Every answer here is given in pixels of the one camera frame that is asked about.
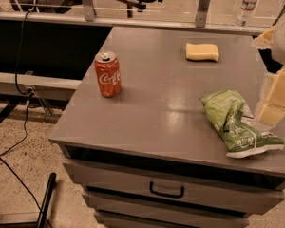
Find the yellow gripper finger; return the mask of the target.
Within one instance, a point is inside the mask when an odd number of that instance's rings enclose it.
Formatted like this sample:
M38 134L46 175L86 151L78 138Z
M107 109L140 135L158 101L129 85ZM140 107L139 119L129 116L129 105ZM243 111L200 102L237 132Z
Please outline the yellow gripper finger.
M273 44L273 34L275 27L271 26L266 29L263 33L258 35L252 42L252 46L257 49L271 49Z
M276 74L267 72L259 93L255 119L259 124L276 126L285 116L285 66Z

